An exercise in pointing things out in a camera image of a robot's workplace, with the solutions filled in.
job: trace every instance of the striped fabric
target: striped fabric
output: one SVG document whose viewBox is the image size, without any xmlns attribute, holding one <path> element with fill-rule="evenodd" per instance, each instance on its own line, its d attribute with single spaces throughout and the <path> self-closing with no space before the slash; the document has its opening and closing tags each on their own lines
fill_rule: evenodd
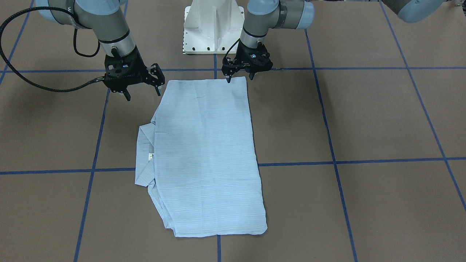
<svg viewBox="0 0 466 262">
<path fill-rule="evenodd" d="M 244 77 L 169 81 L 136 158 L 136 184 L 175 236 L 266 231 Z"/>
</svg>

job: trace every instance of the robotic arm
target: robotic arm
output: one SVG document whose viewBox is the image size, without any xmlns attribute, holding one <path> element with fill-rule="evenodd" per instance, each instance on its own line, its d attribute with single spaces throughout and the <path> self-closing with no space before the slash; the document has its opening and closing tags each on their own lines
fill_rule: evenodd
<svg viewBox="0 0 466 262">
<path fill-rule="evenodd" d="M 41 10 L 46 19 L 60 24 L 72 25 L 77 29 L 92 29 L 99 44 L 104 49 L 105 76 L 103 83 L 114 93 L 123 93 L 126 100 L 131 96 L 128 85 L 146 83 L 155 87 L 165 84 L 165 77 L 158 64 L 146 67 L 131 36 L 120 5 L 127 0 L 37 0 L 36 5 L 58 7 L 68 10 L 78 19 L 75 21 L 67 13 L 54 10 Z"/>
<path fill-rule="evenodd" d="M 443 0 L 382 0 L 407 23 L 432 14 Z M 223 58 L 222 73 L 230 82 L 234 73 L 245 70 L 252 80 L 257 72 L 269 71 L 273 63 L 264 46 L 269 28 L 306 29 L 314 19 L 314 6 L 305 0 L 250 0 L 234 59 Z"/>
</svg>

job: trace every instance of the light blue joint cap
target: light blue joint cap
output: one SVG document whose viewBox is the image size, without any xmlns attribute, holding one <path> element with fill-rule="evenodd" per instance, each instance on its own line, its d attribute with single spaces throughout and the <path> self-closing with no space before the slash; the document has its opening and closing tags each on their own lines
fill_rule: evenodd
<svg viewBox="0 0 466 262">
<path fill-rule="evenodd" d="M 109 15 L 118 11 L 128 0 L 76 0 L 82 10 L 95 15 Z"/>
<path fill-rule="evenodd" d="M 301 20 L 299 21 L 296 29 L 307 29 L 314 20 L 315 10 L 311 2 L 304 2 L 304 9 L 302 11 Z"/>
<path fill-rule="evenodd" d="M 270 14 L 277 7 L 278 0 L 250 0 L 247 4 L 247 10 L 255 15 Z"/>
<path fill-rule="evenodd" d="M 437 10 L 443 0 L 411 0 L 398 13 L 398 17 L 407 23 L 423 20 Z"/>
<path fill-rule="evenodd" d="M 36 7 L 48 7 L 48 0 L 35 0 L 35 6 Z M 52 22 L 58 23 L 57 20 L 55 20 L 55 17 L 52 15 L 52 12 L 50 10 L 39 10 L 39 13 L 41 15 Z"/>
</svg>

